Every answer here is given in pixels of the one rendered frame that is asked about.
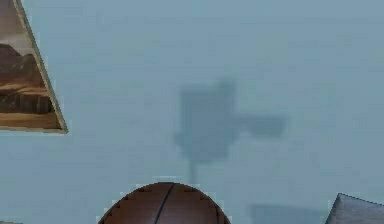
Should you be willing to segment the brown basketball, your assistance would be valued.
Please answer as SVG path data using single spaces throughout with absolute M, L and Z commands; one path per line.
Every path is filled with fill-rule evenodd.
M 157 182 L 114 203 L 98 224 L 231 224 L 220 206 L 189 185 Z

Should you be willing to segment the brown framed landscape picture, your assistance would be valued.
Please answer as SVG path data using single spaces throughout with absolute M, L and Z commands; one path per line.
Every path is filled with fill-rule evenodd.
M 22 0 L 0 0 L 0 130 L 68 132 Z

